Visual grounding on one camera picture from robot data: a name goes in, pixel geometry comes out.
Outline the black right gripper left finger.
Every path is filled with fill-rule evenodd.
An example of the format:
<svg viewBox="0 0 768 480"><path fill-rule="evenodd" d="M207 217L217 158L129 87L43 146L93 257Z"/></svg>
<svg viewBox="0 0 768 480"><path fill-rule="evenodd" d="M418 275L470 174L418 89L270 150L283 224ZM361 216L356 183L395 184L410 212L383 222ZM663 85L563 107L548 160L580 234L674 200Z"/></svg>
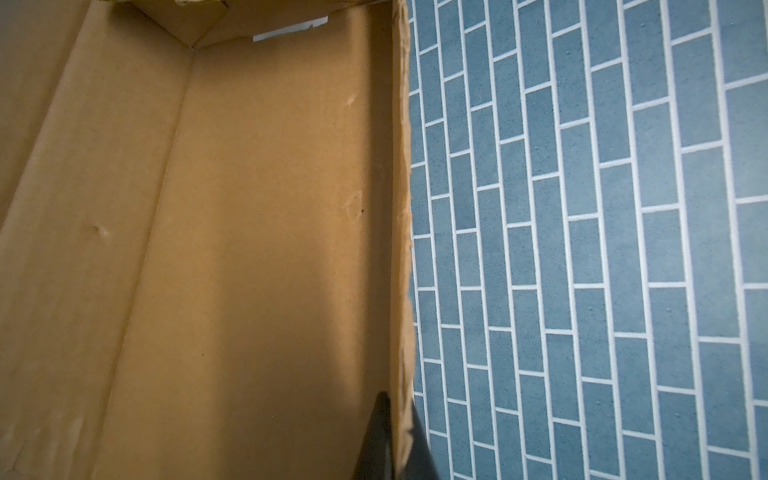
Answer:
<svg viewBox="0 0 768 480"><path fill-rule="evenodd" d="M386 392L377 394L361 449L356 461L353 480L392 480L390 399Z"/></svg>

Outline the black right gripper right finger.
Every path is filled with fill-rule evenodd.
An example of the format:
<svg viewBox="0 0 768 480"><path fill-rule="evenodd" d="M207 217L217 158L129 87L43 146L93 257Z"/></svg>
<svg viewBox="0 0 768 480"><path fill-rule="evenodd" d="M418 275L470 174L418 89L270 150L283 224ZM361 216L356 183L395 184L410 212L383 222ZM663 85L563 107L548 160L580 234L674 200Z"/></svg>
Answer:
<svg viewBox="0 0 768 480"><path fill-rule="evenodd" d="M430 452L418 411L411 407L412 426L409 435L412 446L400 478L405 480L439 480L439 474Z"/></svg>

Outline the brown cardboard box top sheet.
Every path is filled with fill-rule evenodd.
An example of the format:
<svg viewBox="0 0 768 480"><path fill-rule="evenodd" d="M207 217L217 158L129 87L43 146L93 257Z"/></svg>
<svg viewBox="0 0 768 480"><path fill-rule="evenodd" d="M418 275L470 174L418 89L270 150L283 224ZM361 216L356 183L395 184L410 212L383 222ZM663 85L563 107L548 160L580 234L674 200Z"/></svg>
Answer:
<svg viewBox="0 0 768 480"><path fill-rule="evenodd" d="M1 5L1 475L411 450L403 1Z"/></svg>

